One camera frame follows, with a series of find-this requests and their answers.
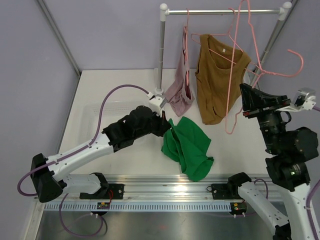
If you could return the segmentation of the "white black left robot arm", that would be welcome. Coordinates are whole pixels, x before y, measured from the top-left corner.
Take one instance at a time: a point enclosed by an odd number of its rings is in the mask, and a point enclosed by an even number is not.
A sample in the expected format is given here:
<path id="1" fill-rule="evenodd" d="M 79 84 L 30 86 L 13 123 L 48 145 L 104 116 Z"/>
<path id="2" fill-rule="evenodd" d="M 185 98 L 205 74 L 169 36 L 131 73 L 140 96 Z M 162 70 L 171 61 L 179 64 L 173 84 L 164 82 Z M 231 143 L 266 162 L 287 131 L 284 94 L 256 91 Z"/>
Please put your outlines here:
<path id="1" fill-rule="evenodd" d="M 92 140 L 72 150 L 45 157 L 35 155 L 30 178 L 41 203 L 53 201 L 63 194 L 79 194 L 81 199 L 102 200 L 111 197 L 110 185 L 104 175 L 94 172 L 84 177 L 72 175 L 76 169 L 103 156 L 130 147 L 134 141 L 153 134 L 163 137 L 171 128 L 166 115 L 158 115 L 140 105 L 117 122 L 104 128 Z"/>

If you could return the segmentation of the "green tank top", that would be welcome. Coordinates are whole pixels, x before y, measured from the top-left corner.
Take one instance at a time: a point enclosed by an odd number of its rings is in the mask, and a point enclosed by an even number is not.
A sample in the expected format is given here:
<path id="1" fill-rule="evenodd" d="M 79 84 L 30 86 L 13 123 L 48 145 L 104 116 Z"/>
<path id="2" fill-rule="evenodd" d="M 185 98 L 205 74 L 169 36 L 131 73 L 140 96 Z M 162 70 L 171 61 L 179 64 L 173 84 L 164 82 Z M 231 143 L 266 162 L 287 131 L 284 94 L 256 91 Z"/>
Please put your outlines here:
<path id="1" fill-rule="evenodd" d="M 189 180 L 198 182 L 210 172 L 214 157 L 207 155 L 211 139 L 191 119 L 183 116 L 177 124 L 173 120 L 163 136 L 161 152 L 179 163 L 180 170 Z"/>

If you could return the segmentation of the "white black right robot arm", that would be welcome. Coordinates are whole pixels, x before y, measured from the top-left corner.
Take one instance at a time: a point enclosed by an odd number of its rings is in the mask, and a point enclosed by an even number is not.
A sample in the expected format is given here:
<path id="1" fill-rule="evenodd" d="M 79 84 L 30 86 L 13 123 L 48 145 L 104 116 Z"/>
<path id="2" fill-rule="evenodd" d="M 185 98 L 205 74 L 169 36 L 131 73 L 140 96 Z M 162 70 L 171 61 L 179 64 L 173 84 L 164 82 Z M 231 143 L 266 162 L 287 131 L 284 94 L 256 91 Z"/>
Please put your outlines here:
<path id="1" fill-rule="evenodd" d="M 286 95 L 271 95 L 242 83 L 243 115 L 256 118 L 270 157 L 265 160 L 267 173 L 284 203 L 282 214 L 256 188 L 244 172 L 228 178 L 226 183 L 207 187 L 213 199 L 241 200 L 249 204 L 269 228 L 275 240 L 317 240 L 320 227 L 312 205 L 316 187 L 310 185 L 306 162 L 318 157 L 317 134 L 307 127 L 287 130 L 282 113 L 311 110 L 315 91 L 298 90 L 294 100 Z"/>

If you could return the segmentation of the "mauve pink tank top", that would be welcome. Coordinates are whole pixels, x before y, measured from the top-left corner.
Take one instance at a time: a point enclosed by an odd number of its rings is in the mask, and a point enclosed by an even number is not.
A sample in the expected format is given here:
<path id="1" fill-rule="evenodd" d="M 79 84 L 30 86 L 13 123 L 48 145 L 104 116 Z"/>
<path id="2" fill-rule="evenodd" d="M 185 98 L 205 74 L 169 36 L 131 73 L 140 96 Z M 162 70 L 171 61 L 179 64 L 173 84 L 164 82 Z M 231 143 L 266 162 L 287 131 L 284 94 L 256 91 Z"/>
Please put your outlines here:
<path id="1" fill-rule="evenodd" d="M 169 86 L 164 93 L 167 102 L 170 104 L 173 112 L 181 117 L 191 107 L 194 102 L 194 95 L 189 86 L 186 85 L 186 68 L 183 51 L 183 30 L 182 30 L 182 48 L 180 52 L 180 58 L 175 70 L 174 82 Z"/>

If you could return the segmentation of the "pink hanger holding mauve top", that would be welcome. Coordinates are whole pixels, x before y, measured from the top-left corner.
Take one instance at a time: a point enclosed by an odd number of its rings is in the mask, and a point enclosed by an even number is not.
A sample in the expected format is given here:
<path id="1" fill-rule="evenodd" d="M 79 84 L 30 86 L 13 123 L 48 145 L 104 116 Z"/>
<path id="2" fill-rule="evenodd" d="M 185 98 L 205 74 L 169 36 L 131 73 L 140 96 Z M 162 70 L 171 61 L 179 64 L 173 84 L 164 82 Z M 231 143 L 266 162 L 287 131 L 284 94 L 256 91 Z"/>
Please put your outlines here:
<path id="1" fill-rule="evenodd" d="M 184 55 L 184 66 L 185 66 L 185 81 L 186 85 L 189 86 L 190 83 L 190 66 L 189 66 L 189 48 L 188 48 L 188 26 L 189 26 L 189 9 L 187 11 L 187 20 L 186 24 L 183 26 L 183 35 L 182 35 L 182 46 L 183 46 L 183 55 Z"/>

